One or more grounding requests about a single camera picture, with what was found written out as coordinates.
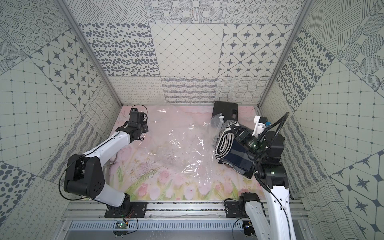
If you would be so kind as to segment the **black white herringbone knit blanket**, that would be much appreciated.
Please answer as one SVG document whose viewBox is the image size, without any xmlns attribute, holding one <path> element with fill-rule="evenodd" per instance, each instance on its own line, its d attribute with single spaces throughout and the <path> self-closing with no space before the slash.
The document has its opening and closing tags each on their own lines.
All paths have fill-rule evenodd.
<svg viewBox="0 0 384 240">
<path fill-rule="evenodd" d="M 235 139 L 231 127 L 239 126 L 240 124 L 237 121 L 228 120 L 224 122 L 221 130 L 219 131 L 214 140 L 214 156 L 216 159 L 220 160 L 230 152 L 233 145 L 233 141 Z"/>
</svg>

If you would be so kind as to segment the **dark grey blanket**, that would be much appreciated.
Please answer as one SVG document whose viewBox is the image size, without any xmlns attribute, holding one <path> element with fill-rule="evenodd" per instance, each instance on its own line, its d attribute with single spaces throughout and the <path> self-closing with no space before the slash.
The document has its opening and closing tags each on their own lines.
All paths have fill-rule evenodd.
<svg viewBox="0 0 384 240">
<path fill-rule="evenodd" d="M 229 153 L 219 160 L 219 164 L 231 167 L 240 175 L 251 179 L 253 176 L 252 163 L 254 155 L 249 153 L 241 144 L 234 141 Z"/>
</svg>

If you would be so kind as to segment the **clear plastic vacuum bag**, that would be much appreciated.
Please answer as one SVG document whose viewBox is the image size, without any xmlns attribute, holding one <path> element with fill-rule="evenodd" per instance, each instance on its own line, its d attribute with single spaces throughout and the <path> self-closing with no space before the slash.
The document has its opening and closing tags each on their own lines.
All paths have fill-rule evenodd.
<svg viewBox="0 0 384 240">
<path fill-rule="evenodd" d="M 150 106 L 149 132 L 130 144 L 133 159 L 207 185 L 213 176 L 215 141 L 224 124 L 212 107 Z"/>
</svg>

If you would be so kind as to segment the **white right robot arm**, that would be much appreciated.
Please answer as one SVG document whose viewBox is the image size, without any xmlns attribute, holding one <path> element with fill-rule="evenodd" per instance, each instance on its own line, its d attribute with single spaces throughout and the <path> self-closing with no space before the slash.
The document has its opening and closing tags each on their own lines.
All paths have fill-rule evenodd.
<svg viewBox="0 0 384 240">
<path fill-rule="evenodd" d="M 261 116 L 255 116 L 253 130 L 236 121 L 227 121 L 218 139 L 217 159 L 231 152 L 238 154 L 233 144 L 245 150 L 251 161 L 249 175 L 255 177 L 263 188 L 269 214 L 265 215 L 259 196 L 243 193 L 239 198 L 239 211 L 251 220 L 259 240 L 296 239 L 290 209 L 290 190 L 287 172 L 281 163 L 285 138 L 280 134 L 289 113 L 285 113 L 273 124 Z"/>
</svg>

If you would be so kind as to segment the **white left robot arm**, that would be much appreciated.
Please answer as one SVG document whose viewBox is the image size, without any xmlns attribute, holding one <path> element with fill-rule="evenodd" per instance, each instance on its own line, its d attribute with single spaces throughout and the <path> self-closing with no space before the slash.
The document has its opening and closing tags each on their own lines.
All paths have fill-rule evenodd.
<svg viewBox="0 0 384 240">
<path fill-rule="evenodd" d="M 59 189 L 80 196 L 78 201 L 88 198 L 110 208 L 127 211 L 130 196 L 106 183 L 103 168 L 121 149 L 135 141 L 142 141 L 142 135 L 148 132 L 148 112 L 140 112 L 133 106 L 129 120 L 118 127 L 111 137 L 95 148 L 68 159 L 67 168 L 61 176 L 64 182 L 59 185 Z"/>
</svg>

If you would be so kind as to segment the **black plastic tool case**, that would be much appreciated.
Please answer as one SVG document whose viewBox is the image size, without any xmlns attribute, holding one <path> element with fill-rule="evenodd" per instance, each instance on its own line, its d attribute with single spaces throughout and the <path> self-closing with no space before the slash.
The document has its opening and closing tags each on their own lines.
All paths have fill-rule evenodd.
<svg viewBox="0 0 384 240">
<path fill-rule="evenodd" d="M 226 121 L 239 121 L 239 105 L 236 103 L 215 101 L 213 106 L 212 117 L 216 115 L 223 116 L 222 120 Z"/>
</svg>

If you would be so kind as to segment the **right black circuit module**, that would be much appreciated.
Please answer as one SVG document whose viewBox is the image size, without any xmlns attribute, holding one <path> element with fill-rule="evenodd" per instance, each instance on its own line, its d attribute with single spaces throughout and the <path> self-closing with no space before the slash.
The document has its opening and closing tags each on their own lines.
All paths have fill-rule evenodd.
<svg viewBox="0 0 384 240">
<path fill-rule="evenodd" d="M 256 235 L 253 224 L 251 223 L 250 220 L 243 220 L 242 223 L 243 223 L 243 230 L 244 230 L 245 236 L 253 237 Z"/>
</svg>

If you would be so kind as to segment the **left green circuit board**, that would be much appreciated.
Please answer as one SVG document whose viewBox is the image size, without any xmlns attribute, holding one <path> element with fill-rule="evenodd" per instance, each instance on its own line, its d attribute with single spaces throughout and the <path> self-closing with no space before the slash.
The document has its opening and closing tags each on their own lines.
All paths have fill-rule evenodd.
<svg viewBox="0 0 384 240">
<path fill-rule="evenodd" d="M 116 237 L 123 237 L 129 233 L 128 225 L 124 222 L 117 222 L 113 233 Z"/>
</svg>

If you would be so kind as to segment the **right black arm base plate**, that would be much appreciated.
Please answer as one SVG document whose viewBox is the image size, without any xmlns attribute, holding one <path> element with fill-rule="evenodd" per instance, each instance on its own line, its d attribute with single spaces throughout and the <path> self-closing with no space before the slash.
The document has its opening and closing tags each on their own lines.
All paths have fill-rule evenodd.
<svg viewBox="0 0 384 240">
<path fill-rule="evenodd" d="M 262 210 L 265 213 L 264 205 L 256 193 L 241 193 L 238 200 L 225 199 L 223 204 L 225 206 L 227 218 L 248 218 L 246 213 L 246 202 L 256 201 L 261 204 Z"/>
</svg>

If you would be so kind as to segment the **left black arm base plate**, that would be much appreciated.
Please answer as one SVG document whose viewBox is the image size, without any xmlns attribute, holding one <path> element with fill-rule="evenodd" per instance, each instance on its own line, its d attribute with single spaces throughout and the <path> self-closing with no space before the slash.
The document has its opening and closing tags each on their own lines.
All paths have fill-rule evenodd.
<svg viewBox="0 0 384 240">
<path fill-rule="evenodd" d="M 131 197 L 128 194 L 125 195 L 124 201 L 120 207 L 107 205 L 107 210 L 104 215 L 105 218 L 128 218 L 129 216 L 137 218 L 145 217 L 148 202 L 131 202 Z"/>
</svg>

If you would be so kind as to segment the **aluminium mounting rail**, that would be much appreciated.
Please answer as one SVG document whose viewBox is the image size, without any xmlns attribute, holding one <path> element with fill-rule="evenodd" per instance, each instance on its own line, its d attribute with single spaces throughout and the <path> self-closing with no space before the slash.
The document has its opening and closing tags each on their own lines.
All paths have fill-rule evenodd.
<svg viewBox="0 0 384 240">
<path fill-rule="evenodd" d="M 69 203 L 63 220 L 104 220 L 107 206 L 94 201 Z M 229 211 L 222 201 L 148 201 L 140 220 L 203 220 L 225 218 Z"/>
</svg>

